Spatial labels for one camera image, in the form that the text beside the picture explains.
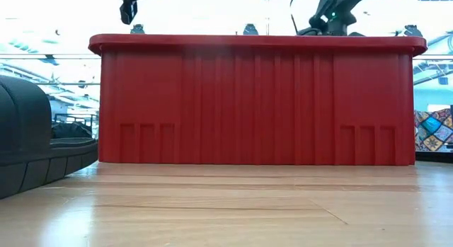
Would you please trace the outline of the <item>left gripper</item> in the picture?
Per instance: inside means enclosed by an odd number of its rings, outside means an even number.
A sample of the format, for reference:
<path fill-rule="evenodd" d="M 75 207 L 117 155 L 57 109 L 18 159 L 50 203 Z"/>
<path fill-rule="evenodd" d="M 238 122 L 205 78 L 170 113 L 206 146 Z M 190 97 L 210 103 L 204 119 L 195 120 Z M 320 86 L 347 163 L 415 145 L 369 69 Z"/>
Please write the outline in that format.
<path fill-rule="evenodd" d="M 137 14 L 137 0 L 122 0 L 120 7 L 121 21 L 129 25 Z"/>

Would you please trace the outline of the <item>black slide sandal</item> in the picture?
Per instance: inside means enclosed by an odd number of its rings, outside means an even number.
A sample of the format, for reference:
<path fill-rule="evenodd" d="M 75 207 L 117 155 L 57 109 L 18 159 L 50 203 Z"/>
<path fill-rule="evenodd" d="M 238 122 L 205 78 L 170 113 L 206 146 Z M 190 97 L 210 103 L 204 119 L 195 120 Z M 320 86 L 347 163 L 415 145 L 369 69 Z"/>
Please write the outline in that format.
<path fill-rule="evenodd" d="M 97 160 L 96 139 L 52 136 L 51 106 L 41 88 L 0 76 L 0 200 L 63 179 Z"/>

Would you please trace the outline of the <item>red plastic bin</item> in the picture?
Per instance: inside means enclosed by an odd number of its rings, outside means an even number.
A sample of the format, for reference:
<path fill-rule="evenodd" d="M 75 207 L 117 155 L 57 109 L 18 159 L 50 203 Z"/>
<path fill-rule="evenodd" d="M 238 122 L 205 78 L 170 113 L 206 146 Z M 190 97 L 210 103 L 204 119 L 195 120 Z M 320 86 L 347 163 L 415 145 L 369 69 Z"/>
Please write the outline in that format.
<path fill-rule="evenodd" d="M 100 34 L 110 163 L 407 166 L 420 37 Z"/>

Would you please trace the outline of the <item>black rounded bag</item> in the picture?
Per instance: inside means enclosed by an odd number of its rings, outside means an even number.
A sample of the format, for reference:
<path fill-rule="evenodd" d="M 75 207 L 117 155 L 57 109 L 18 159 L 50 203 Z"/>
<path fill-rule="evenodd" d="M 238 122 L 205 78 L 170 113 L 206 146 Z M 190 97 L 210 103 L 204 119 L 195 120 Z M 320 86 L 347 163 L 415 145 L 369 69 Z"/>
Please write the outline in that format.
<path fill-rule="evenodd" d="M 58 122 L 52 126 L 52 138 L 92 138 L 92 129 L 80 122 Z"/>

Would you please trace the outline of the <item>colourful patterned cloth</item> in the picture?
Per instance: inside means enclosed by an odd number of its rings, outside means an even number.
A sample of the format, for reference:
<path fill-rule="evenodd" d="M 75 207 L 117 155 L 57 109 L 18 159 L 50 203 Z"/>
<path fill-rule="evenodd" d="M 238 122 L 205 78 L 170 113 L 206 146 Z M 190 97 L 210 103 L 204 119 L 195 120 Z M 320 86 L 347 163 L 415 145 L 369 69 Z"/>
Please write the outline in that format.
<path fill-rule="evenodd" d="M 450 108 L 414 111 L 415 150 L 453 152 L 453 116 Z"/>

